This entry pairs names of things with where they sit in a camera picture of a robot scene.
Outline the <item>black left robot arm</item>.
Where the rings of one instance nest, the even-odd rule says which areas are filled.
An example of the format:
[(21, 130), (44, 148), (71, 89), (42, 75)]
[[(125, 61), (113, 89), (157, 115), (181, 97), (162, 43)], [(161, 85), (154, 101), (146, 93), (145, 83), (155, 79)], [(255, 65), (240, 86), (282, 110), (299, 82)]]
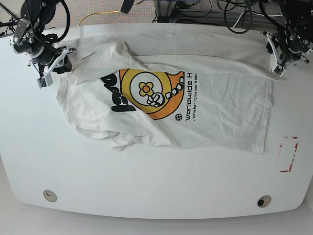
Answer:
[(281, 25), (272, 19), (264, 9), (265, 1), (259, 1), (259, 8), (263, 16), (272, 23), (277, 33), (265, 31), (261, 33), (268, 40), (267, 49), (274, 56), (276, 63), (272, 70), (282, 74), (287, 66), (304, 61), (305, 56), (313, 51), (313, 2), (311, 0), (279, 0), (281, 13), (285, 24)]

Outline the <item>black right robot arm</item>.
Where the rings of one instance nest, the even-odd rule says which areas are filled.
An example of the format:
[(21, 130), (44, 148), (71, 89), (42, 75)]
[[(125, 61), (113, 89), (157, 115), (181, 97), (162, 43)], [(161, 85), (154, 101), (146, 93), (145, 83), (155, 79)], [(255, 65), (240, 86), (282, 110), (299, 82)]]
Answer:
[[(45, 25), (52, 21), (59, 3), (66, 12), (65, 30), (60, 37), (57, 34), (45, 35)], [(52, 67), (66, 50), (65, 46), (56, 48), (55, 45), (66, 37), (69, 27), (70, 12), (64, 0), (25, 0), (11, 40), (12, 48), (17, 54), (26, 53), (35, 70), (43, 76), (44, 70)]]

